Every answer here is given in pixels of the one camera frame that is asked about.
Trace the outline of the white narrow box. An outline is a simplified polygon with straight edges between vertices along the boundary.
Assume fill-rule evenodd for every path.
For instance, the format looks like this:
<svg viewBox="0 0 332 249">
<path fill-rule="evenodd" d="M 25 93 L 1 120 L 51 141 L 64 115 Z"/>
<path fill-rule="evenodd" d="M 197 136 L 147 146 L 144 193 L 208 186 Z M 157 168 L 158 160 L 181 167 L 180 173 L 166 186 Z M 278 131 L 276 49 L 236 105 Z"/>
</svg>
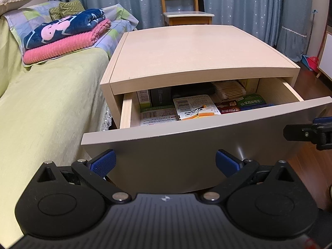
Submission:
<svg viewBox="0 0 332 249">
<path fill-rule="evenodd" d="M 140 113 L 140 126 L 168 123 L 177 120 L 177 112 L 174 107 L 151 108 Z"/>
</svg>

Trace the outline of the cotton swab pack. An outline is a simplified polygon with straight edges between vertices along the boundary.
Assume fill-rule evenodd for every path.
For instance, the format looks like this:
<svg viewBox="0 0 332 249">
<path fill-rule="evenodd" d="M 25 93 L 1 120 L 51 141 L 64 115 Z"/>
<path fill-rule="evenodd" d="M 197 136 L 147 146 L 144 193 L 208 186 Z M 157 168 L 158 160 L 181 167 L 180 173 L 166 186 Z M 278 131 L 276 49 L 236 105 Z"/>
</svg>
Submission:
<svg viewBox="0 0 332 249">
<path fill-rule="evenodd" d="M 233 100 L 247 94 L 245 88 L 237 80 L 212 82 L 216 95 L 220 100 Z"/>
</svg>

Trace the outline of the beige quilted cushion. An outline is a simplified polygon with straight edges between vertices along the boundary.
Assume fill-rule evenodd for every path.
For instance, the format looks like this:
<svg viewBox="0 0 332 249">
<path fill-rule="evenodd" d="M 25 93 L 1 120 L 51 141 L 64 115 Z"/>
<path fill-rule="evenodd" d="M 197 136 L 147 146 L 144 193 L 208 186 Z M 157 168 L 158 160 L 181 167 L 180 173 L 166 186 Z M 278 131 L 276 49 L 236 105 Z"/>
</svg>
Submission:
<svg viewBox="0 0 332 249">
<path fill-rule="evenodd" d="M 4 13 L 19 9 L 23 5 L 26 5 L 32 0 L 0 0 L 0 15 Z"/>
</svg>

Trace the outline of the navy cartoon folded blanket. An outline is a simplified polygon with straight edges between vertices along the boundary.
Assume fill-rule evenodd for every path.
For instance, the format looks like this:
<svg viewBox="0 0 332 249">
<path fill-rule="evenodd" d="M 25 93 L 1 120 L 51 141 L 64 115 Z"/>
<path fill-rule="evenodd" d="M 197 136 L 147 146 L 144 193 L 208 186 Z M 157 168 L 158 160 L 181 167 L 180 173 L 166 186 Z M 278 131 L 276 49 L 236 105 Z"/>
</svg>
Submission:
<svg viewBox="0 0 332 249">
<path fill-rule="evenodd" d="M 91 31 L 106 19 L 102 9 L 88 9 L 62 19 L 43 23 L 24 38 L 27 50 L 53 43 L 57 40 Z"/>
</svg>

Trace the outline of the white tv cabinet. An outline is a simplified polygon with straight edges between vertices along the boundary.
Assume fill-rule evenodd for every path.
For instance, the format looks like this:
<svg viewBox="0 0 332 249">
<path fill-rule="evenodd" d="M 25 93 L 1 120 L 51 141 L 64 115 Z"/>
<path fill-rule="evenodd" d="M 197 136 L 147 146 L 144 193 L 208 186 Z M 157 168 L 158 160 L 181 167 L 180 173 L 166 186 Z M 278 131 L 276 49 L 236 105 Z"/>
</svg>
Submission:
<svg viewBox="0 0 332 249">
<path fill-rule="evenodd" d="M 332 36 L 329 30 L 325 33 L 323 47 L 319 58 L 317 78 L 324 74 L 330 81 L 332 81 Z"/>
</svg>

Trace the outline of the black long box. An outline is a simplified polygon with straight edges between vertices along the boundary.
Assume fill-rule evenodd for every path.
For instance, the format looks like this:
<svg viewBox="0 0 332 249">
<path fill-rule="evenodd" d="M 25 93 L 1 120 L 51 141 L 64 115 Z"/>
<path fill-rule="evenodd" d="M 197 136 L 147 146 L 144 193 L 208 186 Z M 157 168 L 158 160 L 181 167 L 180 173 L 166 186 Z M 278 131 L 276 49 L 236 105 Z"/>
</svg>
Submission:
<svg viewBox="0 0 332 249">
<path fill-rule="evenodd" d="M 213 95 L 216 87 L 212 83 L 195 83 L 149 90 L 152 107 L 170 106 L 175 98 Z"/>
</svg>

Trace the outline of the pink folded blanket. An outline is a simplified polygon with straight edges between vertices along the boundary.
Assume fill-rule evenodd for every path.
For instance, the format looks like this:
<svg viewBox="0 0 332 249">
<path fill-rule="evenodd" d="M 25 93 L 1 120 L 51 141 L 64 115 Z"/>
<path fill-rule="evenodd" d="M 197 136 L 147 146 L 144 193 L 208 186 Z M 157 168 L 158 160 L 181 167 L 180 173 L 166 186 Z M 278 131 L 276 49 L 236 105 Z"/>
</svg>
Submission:
<svg viewBox="0 0 332 249">
<path fill-rule="evenodd" d="M 111 21 L 105 19 L 89 32 L 72 35 L 45 46 L 27 50 L 22 61 L 26 65 L 31 65 L 92 47 L 110 27 Z"/>
</svg>

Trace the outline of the blue curtain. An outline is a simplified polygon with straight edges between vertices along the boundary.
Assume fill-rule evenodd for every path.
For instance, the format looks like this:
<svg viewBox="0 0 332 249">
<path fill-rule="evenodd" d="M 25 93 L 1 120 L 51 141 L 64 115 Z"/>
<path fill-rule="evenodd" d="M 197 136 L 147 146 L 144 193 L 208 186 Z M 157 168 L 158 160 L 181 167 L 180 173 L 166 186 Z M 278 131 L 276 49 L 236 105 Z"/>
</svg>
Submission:
<svg viewBox="0 0 332 249">
<path fill-rule="evenodd" d="M 53 0 L 69 2 L 72 0 Z M 79 0 L 85 8 L 121 4 L 139 21 L 139 28 L 163 26 L 161 0 Z M 203 0 L 213 23 L 233 25 L 298 62 L 307 46 L 312 0 Z"/>
</svg>

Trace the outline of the red yellow paper booklet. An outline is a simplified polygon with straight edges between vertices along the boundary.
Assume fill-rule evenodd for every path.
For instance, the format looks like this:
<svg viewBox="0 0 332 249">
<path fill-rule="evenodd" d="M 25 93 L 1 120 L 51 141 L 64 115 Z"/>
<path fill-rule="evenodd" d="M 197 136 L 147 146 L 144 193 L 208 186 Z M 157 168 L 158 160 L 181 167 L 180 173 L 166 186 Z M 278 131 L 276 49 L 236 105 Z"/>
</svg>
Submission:
<svg viewBox="0 0 332 249">
<path fill-rule="evenodd" d="M 217 105 L 217 108 L 221 114 L 228 114 L 237 111 L 241 111 L 236 101 L 221 102 Z"/>
</svg>

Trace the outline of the white printed leaflet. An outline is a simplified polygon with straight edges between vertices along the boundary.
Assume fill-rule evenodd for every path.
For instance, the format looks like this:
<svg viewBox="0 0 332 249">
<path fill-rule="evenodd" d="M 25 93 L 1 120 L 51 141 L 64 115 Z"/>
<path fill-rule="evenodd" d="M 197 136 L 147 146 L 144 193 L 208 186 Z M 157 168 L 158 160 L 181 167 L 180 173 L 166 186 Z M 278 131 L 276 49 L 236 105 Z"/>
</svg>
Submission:
<svg viewBox="0 0 332 249">
<path fill-rule="evenodd" d="M 179 120 L 192 120 L 221 115 L 210 96 L 190 96 L 173 100 Z"/>
</svg>

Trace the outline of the beige wooden nightstand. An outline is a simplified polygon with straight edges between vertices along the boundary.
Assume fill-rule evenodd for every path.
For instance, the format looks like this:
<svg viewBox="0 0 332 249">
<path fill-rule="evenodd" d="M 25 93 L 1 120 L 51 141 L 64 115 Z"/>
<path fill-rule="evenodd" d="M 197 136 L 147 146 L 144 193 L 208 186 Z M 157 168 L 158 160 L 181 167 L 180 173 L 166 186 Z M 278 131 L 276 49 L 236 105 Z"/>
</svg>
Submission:
<svg viewBox="0 0 332 249">
<path fill-rule="evenodd" d="M 283 78 L 294 85 L 299 66 L 232 25 L 166 26 L 126 32 L 100 82 L 120 126 L 127 93 L 191 83 Z"/>
</svg>

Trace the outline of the olive knitted cloth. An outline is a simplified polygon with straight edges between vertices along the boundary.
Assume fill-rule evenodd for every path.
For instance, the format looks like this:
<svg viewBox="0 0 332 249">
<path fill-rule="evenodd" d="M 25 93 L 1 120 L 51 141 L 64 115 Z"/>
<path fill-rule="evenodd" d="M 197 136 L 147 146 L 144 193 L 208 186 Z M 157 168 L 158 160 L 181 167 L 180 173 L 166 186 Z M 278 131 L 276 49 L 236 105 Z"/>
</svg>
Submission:
<svg viewBox="0 0 332 249">
<path fill-rule="evenodd" d="M 62 19 L 63 17 L 75 15 L 84 10 L 85 8 L 79 0 L 72 0 L 70 2 L 60 2 L 57 7 L 49 9 L 49 14 L 52 21 L 54 21 Z"/>
</svg>

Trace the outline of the beige nightstand drawer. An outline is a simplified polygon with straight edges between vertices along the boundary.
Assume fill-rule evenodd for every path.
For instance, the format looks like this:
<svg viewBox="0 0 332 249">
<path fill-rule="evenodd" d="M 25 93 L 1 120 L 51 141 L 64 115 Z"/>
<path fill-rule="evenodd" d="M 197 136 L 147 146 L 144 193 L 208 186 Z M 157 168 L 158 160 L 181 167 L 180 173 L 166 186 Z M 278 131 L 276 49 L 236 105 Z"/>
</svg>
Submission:
<svg viewBox="0 0 332 249">
<path fill-rule="evenodd" d="M 258 93 L 267 107 L 145 126 L 139 126 L 136 102 L 133 94 L 127 94 L 123 127 L 86 133 L 82 146 L 91 157 L 114 150 L 116 165 L 109 178 L 130 194 L 185 193 L 213 187 L 225 178 L 216 167 L 218 150 L 262 165 L 286 160 L 297 144 L 284 138 L 284 127 L 309 123 L 331 106 L 330 97 L 304 100 L 278 78 L 262 79 Z"/>
</svg>

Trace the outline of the wooden chair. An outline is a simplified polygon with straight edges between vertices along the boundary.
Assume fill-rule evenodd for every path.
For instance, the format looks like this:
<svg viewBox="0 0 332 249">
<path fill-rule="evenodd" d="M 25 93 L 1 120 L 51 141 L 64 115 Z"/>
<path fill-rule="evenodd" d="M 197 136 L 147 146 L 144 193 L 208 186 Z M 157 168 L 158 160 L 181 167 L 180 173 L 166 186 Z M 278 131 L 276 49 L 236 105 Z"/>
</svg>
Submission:
<svg viewBox="0 0 332 249">
<path fill-rule="evenodd" d="M 199 10 L 199 0 L 161 0 L 164 24 L 209 25 L 214 15 Z"/>
</svg>

